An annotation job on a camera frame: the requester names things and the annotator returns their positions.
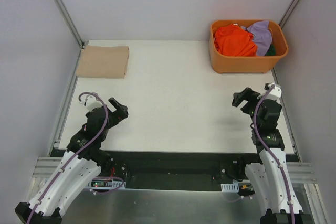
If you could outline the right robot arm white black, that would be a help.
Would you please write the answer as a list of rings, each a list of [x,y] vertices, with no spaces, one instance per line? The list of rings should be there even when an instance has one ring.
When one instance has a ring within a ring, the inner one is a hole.
[[[312,216],[304,213],[297,199],[288,172],[285,145],[277,128],[281,94],[281,87],[275,83],[266,84],[263,94],[251,88],[234,93],[234,107],[246,102],[241,111],[251,117],[251,139],[261,160],[239,163],[236,173],[251,182],[262,210],[260,223],[313,223]]]

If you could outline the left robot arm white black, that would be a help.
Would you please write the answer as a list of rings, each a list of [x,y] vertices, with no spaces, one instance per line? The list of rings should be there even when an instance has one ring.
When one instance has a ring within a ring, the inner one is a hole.
[[[50,178],[28,202],[20,202],[15,213],[22,223],[61,223],[76,197],[87,189],[94,195],[107,193],[100,188],[114,183],[112,192],[125,185],[117,175],[112,157],[101,149],[108,131],[128,117],[128,108],[115,98],[108,101],[111,111],[94,93],[85,92],[79,101],[87,108],[86,123],[72,136],[66,151]]]

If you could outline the orange t shirt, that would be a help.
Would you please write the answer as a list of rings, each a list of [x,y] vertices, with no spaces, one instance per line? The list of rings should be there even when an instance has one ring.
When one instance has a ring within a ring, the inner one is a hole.
[[[238,25],[230,24],[215,31],[214,44],[216,50],[224,56],[255,57],[258,47],[253,39],[253,34]]]

